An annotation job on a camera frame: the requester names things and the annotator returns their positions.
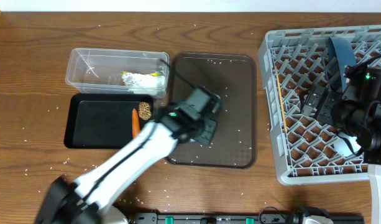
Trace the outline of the dark blue plate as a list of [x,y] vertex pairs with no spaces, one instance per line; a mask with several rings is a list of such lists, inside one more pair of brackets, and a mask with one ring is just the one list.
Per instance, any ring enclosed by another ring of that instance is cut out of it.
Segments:
[[351,44],[342,37],[330,37],[328,42],[329,60],[336,59],[329,71],[333,76],[330,85],[333,90],[342,93],[346,89],[346,78],[344,77],[345,66],[356,64],[355,55]]

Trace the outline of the wooden chopstick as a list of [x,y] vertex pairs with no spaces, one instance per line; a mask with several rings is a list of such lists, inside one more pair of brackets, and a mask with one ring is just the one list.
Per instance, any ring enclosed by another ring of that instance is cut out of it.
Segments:
[[281,91],[280,80],[278,76],[279,73],[276,66],[274,66],[274,69],[275,69],[275,76],[276,76],[276,82],[277,82],[277,88],[278,88],[278,99],[280,103],[280,109],[281,109],[282,120],[283,120],[283,128],[285,130],[285,133],[288,134],[287,122],[286,122],[285,110],[284,110],[284,104],[283,104],[283,98],[282,98],[282,91]]

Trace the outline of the brown patterned cookie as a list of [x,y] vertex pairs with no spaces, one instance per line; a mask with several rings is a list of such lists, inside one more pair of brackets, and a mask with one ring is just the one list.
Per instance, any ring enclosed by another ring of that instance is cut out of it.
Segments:
[[152,112],[151,112],[151,105],[147,102],[140,102],[139,103],[139,110],[138,110],[138,114],[139,114],[139,118],[140,119],[143,119],[143,120],[148,120],[151,118],[152,116]]

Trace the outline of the orange carrot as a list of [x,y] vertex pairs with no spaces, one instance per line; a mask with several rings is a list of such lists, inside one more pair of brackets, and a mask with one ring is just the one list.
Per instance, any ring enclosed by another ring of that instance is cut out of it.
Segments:
[[136,109],[132,110],[132,137],[135,139],[140,133],[139,114]]

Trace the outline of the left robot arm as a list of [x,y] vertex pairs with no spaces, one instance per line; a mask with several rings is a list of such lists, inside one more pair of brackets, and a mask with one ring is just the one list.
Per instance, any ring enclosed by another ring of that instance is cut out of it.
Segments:
[[35,224],[128,223],[114,207],[116,199],[150,166],[169,156],[178,144],[195,140],[208,145],[217,127],[222,100],[202,86],[187,99],[161,107],[140,134],[94,170],[72,183],[52,182]]

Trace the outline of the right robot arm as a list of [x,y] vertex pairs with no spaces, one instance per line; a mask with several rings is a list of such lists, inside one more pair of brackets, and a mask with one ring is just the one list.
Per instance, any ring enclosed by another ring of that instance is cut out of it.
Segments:
[[381,68],[346,66],[349,80],[342,93],[315,85],[300,97],[305,116],[355,137],[368,165],[372,192],[372,223],[381,223]]

